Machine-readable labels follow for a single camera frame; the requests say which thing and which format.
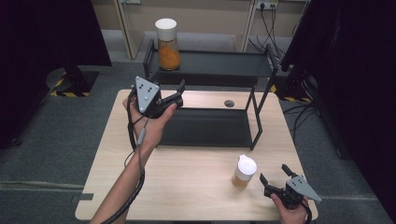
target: right hand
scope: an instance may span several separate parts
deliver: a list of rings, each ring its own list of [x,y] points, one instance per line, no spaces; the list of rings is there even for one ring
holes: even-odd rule
[[[131,107],[131,118],[132,122],[136,122],[142,115],[136,110],[135,107],[135,98],[132,99],[130,107]],[[122,104],[125,109],[127,108],[128,98],[125,99]],[[146,126],[146,135],[142,143],[142,148],[150,148],[154,149],[161,141],[163,137],[163,128],[165,127],[166,122],[172,118],[177,109],[176,104],[170,105],[163,114],[157,119],[150,119]],[[136,139],[139,137],[141,130],[143,129],[148,118],[142,118],[134,125],[134,133],[136,134]]]
[[[298,205],[296,209],[287,209],[282,201],[275,194],[271,194],[271,199],[277,207],[280,215],[280,222],[282,224],[304,224],[306,218],[306,211],[302,205]]]

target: clear plastic jar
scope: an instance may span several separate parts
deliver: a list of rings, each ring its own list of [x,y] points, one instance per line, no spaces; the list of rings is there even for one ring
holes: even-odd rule
[[[177,23],[172,19],[160,19],[155,22],[158,36],[158,59],[164,70],[174,70],[180,66],[177,46]]]

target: black metal shelf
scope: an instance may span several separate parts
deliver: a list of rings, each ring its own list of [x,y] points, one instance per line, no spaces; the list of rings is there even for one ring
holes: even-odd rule
[[[180,108],[166,125],[161,145],[249,147],[251,150],[256,146],[262,134],[260,112],[277,72],[269,45],[264,54],[181,50],[180,67],[167,71],[160,68],[158,50],[151,40],[143,65],[146,78],[160,85],[178,85],[184,79],[187,86],[250,88],[246,109]],[[257,104],[254,92],[260,77],[269,77],[269,80]],[[258,124],[254,139],[248,125],[250,105]]]

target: human arm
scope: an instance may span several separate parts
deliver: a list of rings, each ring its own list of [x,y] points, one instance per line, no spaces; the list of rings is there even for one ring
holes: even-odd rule
[[[128,104],[127,99],[123,101],[126,108]],[[134,106],[134,100],[131,102],[131,118],[133,122],[140,119],[141,114],[137,112]],[[144,169],[149,156],[153,149],[159,144],[163,136],[163,128],[166,122],[172,118],[177,106],[169,106],[158,119],[142,118],[134,125],[134,132],[136,137],[140,134],[141,130],[146,124],[146,134],[142,144],[135,150],[134,155],[131,157],[125,169],[120,174],[119,178],[107,194],[102,204],[93,216],[91,223],[102,223],[109,217],[113,216],[128,200],[136,189],[137,183],[140,179],[140,164]],[[123,223],[126,219],[128,212],[125,211],[115,223]]]
[[[304,224],[306,218],[306,211],[302,205],[298,205],[296,209],[287,209],[282,201],[275,195],[271,194],[271,199],[277,207],[280,215],[280,223],[282,224]]]

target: black stand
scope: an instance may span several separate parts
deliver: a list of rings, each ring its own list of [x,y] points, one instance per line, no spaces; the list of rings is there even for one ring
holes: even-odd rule
[[[186,108],[182,107],[167,123],[160,145],[191,147],[248,147],[253,150],[262,134],[260,112],[270,87],[274,84],[277,66],[274,53],[267,46],[264,54],[238,52],[205,52],[181,50],[178,69],[166,71],[158,64],[159,53],[153,40],[143,62],[146,78],[162,85],[246,88],[250,90],[245,109]],[[259,78],[269,78],[256,100]],[[253,106],[258,132],[251,136],[248,108]]]
[[[86,97],[90,94],[99,72],[84,71],[74,66],[66,66],[65,73],[56,84],[52,96]]]
[[[296,89],[290,89],[286,85],[286,79],[288,77],[275,77],[274,85],[271,87],[271,92],[273,92],[279,100],[282,101],[293,101],[293,102],[310,102],[308,95],[301,85]]]

